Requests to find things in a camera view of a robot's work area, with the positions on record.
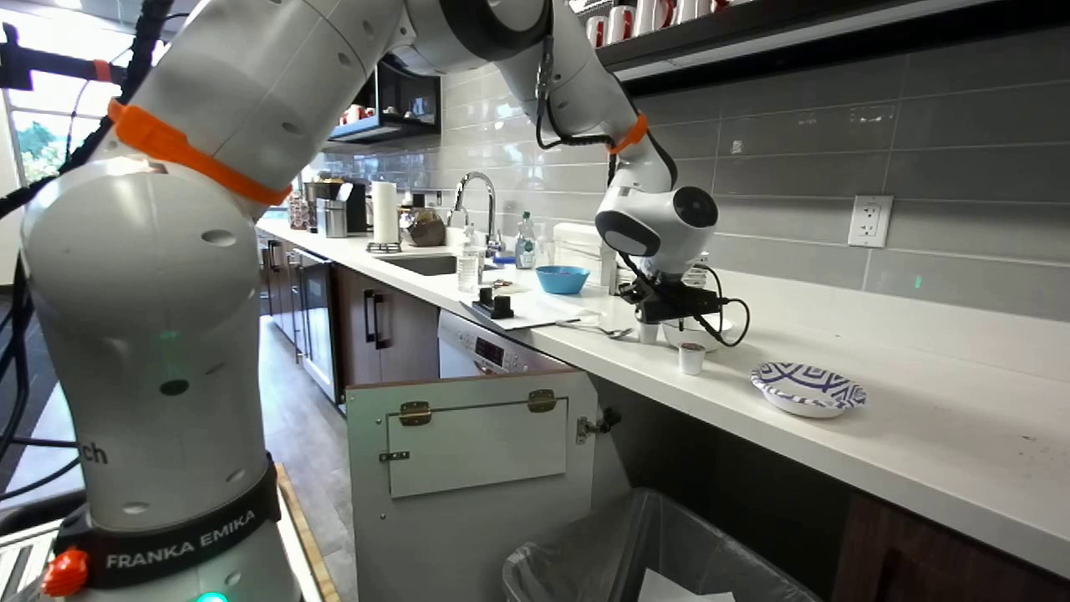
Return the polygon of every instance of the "trash bin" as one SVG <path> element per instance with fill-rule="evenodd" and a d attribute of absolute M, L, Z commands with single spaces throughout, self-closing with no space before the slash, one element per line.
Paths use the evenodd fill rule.
<path fill-rule="evenodd" d="M 815 602 L 810 587 L 660 490 L 631 490 L 501 563 L 509 602 L 636 602 L 644 568 L 736 602 Z"/>

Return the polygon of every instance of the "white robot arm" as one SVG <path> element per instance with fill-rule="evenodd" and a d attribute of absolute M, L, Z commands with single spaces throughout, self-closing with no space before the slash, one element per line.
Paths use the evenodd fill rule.
<path fill-rule="evenodd" d="M 259 396 L 253 219 L 396 52 L 420 72 L 497 62 L 539 134 L 602 140 L 610 246 L 644 262 L 644 316 L 714 205 L 672 159 L 561 0 L 209 0 L 89 165 L 46 183 L 24 262 L 82 459 L 86 511 L 57 539 L 69 602 L 299 597 Z"/>

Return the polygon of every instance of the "faucet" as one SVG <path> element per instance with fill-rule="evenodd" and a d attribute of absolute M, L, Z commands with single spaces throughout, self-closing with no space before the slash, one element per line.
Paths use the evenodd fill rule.
<path fill-rule="evenodd" d="M 454 192 L 451 219 L 454 219 L 457 210 L 466 210 L 460 205 L 466 205 L 466 189 L 467 189 L 471 181 L 481 181 L 487 188 L 487 254 L 493 254 L 497 246 L 497 233 L 495 233 L 495 183 L 493 183 L 487 175 L 467 171 L 460 177 L 457 192 Z"/>

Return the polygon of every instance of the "blue bowl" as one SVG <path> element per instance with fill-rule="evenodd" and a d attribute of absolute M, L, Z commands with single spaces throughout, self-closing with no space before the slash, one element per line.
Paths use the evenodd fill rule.
<path fill-rule="evenodd" d="M 547 293 L 578 293 L 587 279 L 584 266 L 575 264 L 543 264 L 534 266 L 543 292 Z"/>

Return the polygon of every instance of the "orange joint ring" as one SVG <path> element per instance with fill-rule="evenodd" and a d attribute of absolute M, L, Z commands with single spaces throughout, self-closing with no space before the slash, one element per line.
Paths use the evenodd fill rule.
<path fill-rule="evenodd" d="M 215 183 L 221 183 L 221 188 L 226 188 L 226 189 L 233 189 L 233 192 L 242 192 L 247 200 L 282 205 L 290 192 L 290 188 L 272 189 L 272 188 L 238 175 L 233 166 L 207 158 L 203 151 L 196 151 L 186 140 L 186 134 L 182 134 L 177 126 L 169 126 L 159 118 L 148 114 L 144 105 L 123 105 L 123 102 L 110 99 L 107 118 L 114 119 L 114 134 L 123 142 L 144 151 L 148 158 L 201 171 Z"/>
<path fill-rule="evenodd" d="M 610 146 L 610 152 L 622 152 L 650 138 L 650 118 L 636 114 L 631 126 Z"/>

